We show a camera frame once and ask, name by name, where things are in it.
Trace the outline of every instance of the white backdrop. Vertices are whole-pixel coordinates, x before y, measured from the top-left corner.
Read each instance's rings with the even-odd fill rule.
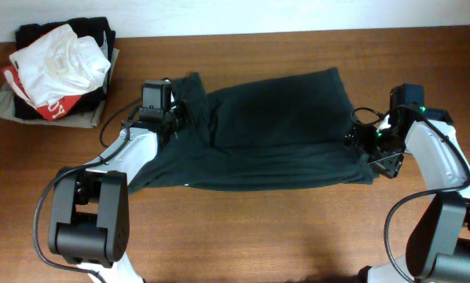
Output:
[[[470,24],[470,0],[0,0],[0,42],[21,24],[106,16],[117,37]]]

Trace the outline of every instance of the wooden table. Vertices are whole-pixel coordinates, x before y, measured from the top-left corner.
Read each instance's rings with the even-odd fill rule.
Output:
[[[0,44],[0,68],[9,63],[13,47]],[[450,111],[470,162],[470,27],[118,39],[116,47],[120,54],[106,119],[139,97],[146,79],[198,71],[212,91],[337,66],[355,106],[385,111],[393,86],[424,85],[426,104]],[[3,82],[0,74],[0,86]],[[0,282],[90,281],[41,263],[31,228],[39,195],[57,170],[102,151],[99,130],[0,119]],[[111,125],[106,139],[118,130],[118,123]],[[144,189],[130,196],[127,252],[148,282],[273,282],[355,274],[387,262],[385,216],[397,200],[422,189],[410,156],[397,179],[379,178],[372,186],[252,193]],[[396,255],[404,252],[428,202],[415,200],[395,216]],[[50,208],[51,196],[39,227],[45,250]]]

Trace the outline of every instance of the beige cloth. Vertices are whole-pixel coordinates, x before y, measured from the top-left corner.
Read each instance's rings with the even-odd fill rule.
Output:
[[[109,81],[111,82],[112,73],[115,67],[116,59],[118,58],[118,49],[113,49],[111,58],[111,75]],[[65,116],[62,119],[47,121],[44,119],[20,119],[15,117],[15,104],[13,96],[15,93],[10,89],[8,83],[5,83],[0,89],[0,118],[15,121],[18,123],[32,124],[32,125],[52,125],[62,127],[81,127],[93,128],[101,123],[101,114],[104,110],[105,101],[101,101],[99,106],[92,112],[78,113],[75,115]]]

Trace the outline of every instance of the pile of clothes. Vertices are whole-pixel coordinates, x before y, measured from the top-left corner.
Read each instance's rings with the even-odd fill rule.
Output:
[[[21,26],[2,69],[0,118],[29,124],[95,127],[118,50],[105,17]]]

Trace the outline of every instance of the black cable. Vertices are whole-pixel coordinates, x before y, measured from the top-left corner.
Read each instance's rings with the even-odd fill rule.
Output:
[[[467,177],[466,180],[464,181],[464,183],[462,183],[462,185],[460,185],[460,186],[455,186],[455,187],[451,187],[451,188],[442,188],[442,189],[430,189],[430,190],[427,190],[427,191],[424,191],[424,192],[419,192],[419,193],[414,193],[412,195],[409,195],[409,196],[403,198],[402,200],[398,201],[398,203],[396,203],[391,208],[389,213],[387,214],[387,218],[385,219],[385,225],[384,225],[385,252],[387,253],[387,256],[388,256],[392,266],[395,268],[395,270],[398,272],[398,274],[401,275],[401,277],[404,278],[409,283],[414,283],[415,281],[412,280],[408,275],[406,275],[401,270],[399,265],[395,262],[394,256],[392,255],[391,246],[390,246],[390,243],[389,243],[389,227],[391,225],[392,216],[403,204],[407,203],[410,200],[414,200],[418,197],[424,197],[424,196],[428,196],[428,195],[432,195],[432,194],[436,194],[436,193],[457,192],[457,191],[460,191],[462,189],[465,189],[465,188],[469,187],[470,186],[470,170],[469,170],[469,166],[467,165],[467,162],[465,161],[464,157],[461,155],[461,153],[459,152],[457,147],[450,141],[450,139],[447,136],[445,136],[436,126],[434,126],[431,122],[429,122],[429,120],[427,118],[425,118],[425,116],[422,115],[422,113],[418,112],[417,110],[415,110],[412,107],[409,107],[409,106],[406,106],[406,105],[398,105],[398,106],[395,106],[394,108],[392,108],[391,110],[387,111],[383,115],[379,115],[380,114],[379,112],[377,112],[375,110],[372,110],[371,108],[361,107],[361,108],[355,109],[351,113],[351,119],[352,119],[352,122],[354,122],[356,125],[363,126],[363,127],[369,127],[369,126],[372,126],[376,123],[379,123],[379,122],[383,121],[387,115],[390,115],[391,112],[393,112],[396,109],[401,109],[401,108],[406,109],[406,110],[410,110],[412,113],[414,113],[416,116],[418,116],[418,118],[421,121],[423,121],[429,128],[431,128],[431,130],[433,130],[450,147],[453,154],[458,158],[458,161],[461,164],[462,168],[464,169],[464,172],[465,172],[466,177]],[[371,122],[371,123],[358,122],[353,117],[354,113],[357,112],[358,110],[367,110],[367,111],[373,112],[373,113],[375,113],[379,116],[379,119],[375,120],[374,122]]]
[[[48,264],[49,266],[55,267],[55,268],[58,268],[58,269],[62,269],[62,270],[68,270],[68,271],[73,271],[73,272],[91,274],[91,275],[95,276],[95,278],[99,279],[101,281],[101,283],[106,283],[104,278],[98,272],[96,272],[94,270],[86,270],[86,269],[82,269],[82,268],[78,268],[78,267],[65,266],[65,265],[61,265],[61,264],[58,264],[58,263],[54,263],[54,262],[50,261],[49,259],[47,259],[45,257],[45,255],[42,253],[41,248],[39,247],[38,220],[39,220],[39,212],[41,211],[41,207],[43,205],[43,202],[46,199],[46,196],[48,195],[50,190],[62,178],[65,178],[69,175],[72,175],[72,174],[74,174],[78,171],[82,171],[82,170],[85,170],[87,168],[96,167],[96,166],[99,166],[99,165],[102,165],[102,164],[106,163],[107,161],[109,161],[110,159],[115,157],[125,147],[125,145],[127,145],[127,143],[130,140],[130,125],[126,125],[125,128],[127,129],[127,135],[126,135],[125,139],[123,140],[123,143],[113,153],[111,153],[107,158],[105,158],[105,159],[100,158],[99,161],[97,161],[97,162],[94,162],[94,163],[91,163],[91,164],[84,164],[84,165],[74,167],[72,169],[69,169],[68,171],[60,173],[52,182],[49,183],[49,185],[46,187],[46,189],[43,191],[42,195],[40,196],[38,206],[36,207],[35,214],[34,214],[34,224],[33,224],[33,227],[32,227],[32,239],[33,239],[33,242],[34,242],[35,250],[38,253],[39,258],[44,263]]]
[[[101,143],[102,146],[104,146],[105,148],[108,148],[109,145],[106,145],[104,143],[104,139],[103,139],[103,135],[104,135],[104,131],[106,130],[106,127],[108,127],[109,123],[111,123],[111,121],[113,119],[115,119],[121,112],[127,110],[128,108],[132,107],[132,105],[135,105],[136,103],[138,103],[139,101],[142,101],[142,98],[139,98],[139,99],[136,99],[134,101],[132,101],[130,104],[126,105],[125,107],[123,107],[122,109],[116,111],[115,113],[113,113],[111,115],[111,117],[109,117],[109,119],[106,121],[106,123],[104,124],[104,126],[102,126],[102,129],[101,129],[101,133],[99,134],[99,142]]]

